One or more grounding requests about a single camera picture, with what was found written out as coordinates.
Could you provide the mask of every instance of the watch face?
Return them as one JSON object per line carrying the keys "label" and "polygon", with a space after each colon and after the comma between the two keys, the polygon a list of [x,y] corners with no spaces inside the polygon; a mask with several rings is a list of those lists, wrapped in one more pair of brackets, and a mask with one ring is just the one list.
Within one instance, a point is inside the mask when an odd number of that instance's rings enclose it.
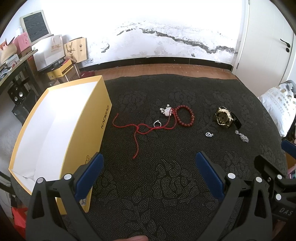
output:
{"label": "watch face", "polygon": [[226,112],[217,113],[217,121],[221,125],[226,125],[229,122],[229,118]]}

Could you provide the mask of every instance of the red string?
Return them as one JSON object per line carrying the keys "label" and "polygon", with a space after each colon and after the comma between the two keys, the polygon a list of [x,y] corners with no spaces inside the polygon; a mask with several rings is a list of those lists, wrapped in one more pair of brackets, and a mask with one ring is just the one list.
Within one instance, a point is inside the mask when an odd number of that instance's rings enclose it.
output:
{"label": "red string", "polygon": [[[173,109],[173,108],[172,108],[172,114],[174,115],[174,118],[175,118],[175,124],[173,125],[173,127],[166,127],[166,126],[168,125],[168,123],[170,122],[170,115],[169,115],[169,117],[168,117],[168,121],[167,121],[167,123],[166,123],[164,126],[150,127],[150,126],[148,126],[148,125],[146,125],[146,124],[144,124],[144,123],[140,123],[140,124],[138,124],[138,125],[135,125],[135,124],[128,124],[128,125],[125,125],[125,126],[117,126],[117,125],[114,124],[115,119],[118,117],[118,113],[117,113],[117,115],[116,115],[116,116],[114,117],[114,119],[113,119],[112,124],[113,124],[113,126],[115,126],[115,127],[117,127],[117,128],[125,128],[125,127],[128,127],[128,126],[135,126],[135,127],[136,127],[136,131],[135,131],[135,133],[134,133],[134,135],[133,135],[133,137],[134,137],[134,139],[135,139],[135,142],[136,142],[136,146],[137,146],[137,151],[136,151],[135,155],[133,156],[133,159],[135,159],[135,158],[137,157],[138,153],[139,153],[139,144],[138,144],[138,141],[137,141],[136,134],[139,133],[139,134],[141,134],[141,135],[146,135],[146,134],[148,134],[149,132],[151,132],[151,131],[153,131],[153,130],[159,130],[159,129],[172,130],[172,129],[174,129],[175,126],[176,126],[176,124],[177,124],[177,118],[176,118],[176,116],[175,116],[175,112],[174,112],[174,109]],[[145,127],[147,127],[149,130],[146,131],[146,132],[140,132],[140,131],[139,131],[140,126],[145,126]]]}

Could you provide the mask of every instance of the qr code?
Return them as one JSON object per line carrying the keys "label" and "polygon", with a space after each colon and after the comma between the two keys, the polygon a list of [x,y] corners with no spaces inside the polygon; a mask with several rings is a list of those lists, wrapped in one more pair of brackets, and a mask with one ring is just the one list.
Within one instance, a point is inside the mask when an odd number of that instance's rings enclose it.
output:
{"label": "qr code", "polygon": [[86,205],[86,198],[80,200],[80,205],[81,206]]}

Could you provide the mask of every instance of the black speaker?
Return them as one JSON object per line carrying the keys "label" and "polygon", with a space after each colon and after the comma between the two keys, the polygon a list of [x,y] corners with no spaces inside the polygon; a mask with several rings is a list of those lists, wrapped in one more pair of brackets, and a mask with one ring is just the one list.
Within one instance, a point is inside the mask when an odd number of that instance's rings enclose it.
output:
{"label": "black speaker", "polygon": [[24,124],[27,119],[29,113],[33,109],[34,105],[37,102],[37,96],[33,90],[28,93],[28,96],[23,100],[22,103],[18,103],[12,110],[12,113],[16,116],[16,118]]}
{"label": "black speaker", "polygon": [[14,83],[8,90],[9,97],[15,103],[22,103],[27,97],[28,91],[25,86]]}

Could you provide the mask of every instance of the desk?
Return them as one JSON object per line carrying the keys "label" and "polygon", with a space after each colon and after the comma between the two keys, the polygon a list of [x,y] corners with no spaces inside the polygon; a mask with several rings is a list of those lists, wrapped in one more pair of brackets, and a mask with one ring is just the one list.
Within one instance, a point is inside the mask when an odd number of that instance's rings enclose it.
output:
{"label": "desk", "polygon": [[41,89],[38,85],[38,83],[36,82],[36,78],[34,76],[34,74],[32,73],[30,67],[29,67],[29,63],[28,63],[28,58],[30,58],[33,54],[35,54],[38,51],[38,49],[36,50],[32,50],[31,52],[29,52],[26,56],[22,57],[19,62],[7,73],[7,75],[0,81],[0,95],[2,94],[2,92],[5,90],[5,88],[10,84],[10,82],[24,69],[27,69],[27,73],[29,76],[29,83],[32,84],[33,86],[33,90],[36,93],[37,96],[41,96],[42,92]]}

